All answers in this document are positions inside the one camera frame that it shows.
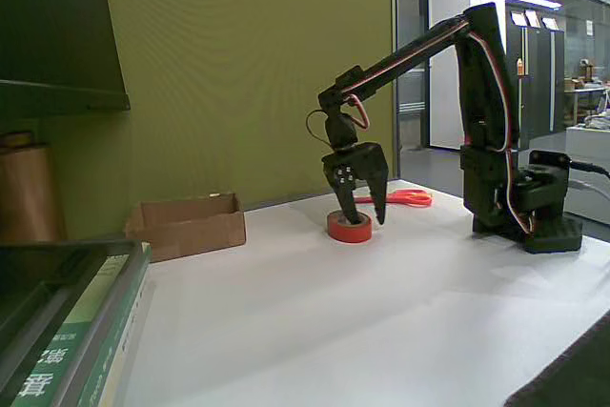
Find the scissors handle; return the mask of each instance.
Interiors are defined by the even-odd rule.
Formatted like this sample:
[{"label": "scissors handle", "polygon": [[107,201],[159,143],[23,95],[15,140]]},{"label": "scissors handle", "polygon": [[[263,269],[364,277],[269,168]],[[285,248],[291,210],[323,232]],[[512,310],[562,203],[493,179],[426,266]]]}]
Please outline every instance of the scissors handle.
[{"label": "scissors handle", "polygon": [[[389,193],[386,201],[389,204],[430,207],[432,205],[432,195],[423,190],[397,190]],[[371,197],[356,198],[356,204],[370,204],[372,202],[373,199]]]}]

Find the robotic arm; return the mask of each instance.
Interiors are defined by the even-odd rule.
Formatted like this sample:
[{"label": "robotic arm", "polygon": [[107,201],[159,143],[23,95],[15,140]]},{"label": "robotic arm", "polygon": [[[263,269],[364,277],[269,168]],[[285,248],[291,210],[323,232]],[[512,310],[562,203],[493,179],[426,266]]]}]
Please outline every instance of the robotic arm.
[{"label": "robotic arm", "polygon": [[[517,168],[513,145],[519,139],[519,108],[509,83],[494,4],[470,8],[437,24],[366,71],[353,67],[318,96],[334,151],[322,159],[324,174],[345,217],[352,224],[359,222],[353,190],[361,179],[371,190],[377,220],[380,224],[385,220],[388,165],[377,143],[357,143],[356,125],[368,127],[362,101],[450,46],[457,49],[466,139],[460,167],[464,205],[474,214],[473,230],[515,239],[532,253],[579,249],[581,225],[563,216],[569,157],[532,152],[530,165]],[[342,112],[343,104],[356,106],[362,120]]]}]

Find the open cardboard box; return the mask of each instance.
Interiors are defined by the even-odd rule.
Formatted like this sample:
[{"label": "open cardboard box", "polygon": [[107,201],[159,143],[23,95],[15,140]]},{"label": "open cardboard box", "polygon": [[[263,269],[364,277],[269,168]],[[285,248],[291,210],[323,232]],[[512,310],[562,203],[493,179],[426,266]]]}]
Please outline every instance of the open cardboard box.
[{"label": "open cardboard box", "polygon": [[133,209],[125,236],[149,242],[151,262],[158,262],[243,245],[246,226],[235,194],[211,194],[142,202]]}]

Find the copper foil roll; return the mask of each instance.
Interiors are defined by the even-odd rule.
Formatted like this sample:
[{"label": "copper foil roll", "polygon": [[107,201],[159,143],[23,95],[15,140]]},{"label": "copper foil roll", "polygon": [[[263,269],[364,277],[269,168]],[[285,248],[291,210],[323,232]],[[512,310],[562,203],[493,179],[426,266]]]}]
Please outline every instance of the copper foil roll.
[{"label": "copper foil roll", "polygon": [[0,242],[66,239],[46,146],[0,153]]}]

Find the floor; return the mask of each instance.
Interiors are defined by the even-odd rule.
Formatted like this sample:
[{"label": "floor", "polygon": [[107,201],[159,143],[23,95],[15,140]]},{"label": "floor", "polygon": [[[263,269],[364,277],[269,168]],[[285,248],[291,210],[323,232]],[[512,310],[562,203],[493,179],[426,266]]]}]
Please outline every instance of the floor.
[{"label": "floor", "polygon": [[[531,150],[565,151],[565,132],[534,139],[530,150],[519,153],[519,163],[527,164]],[[463,176],[459,153],[439,149],[409,149],[400,152],[400,177],[435,190],[462,197]],[[610,242],[610,226],[573,215],[583,223],[583,232]]]}]

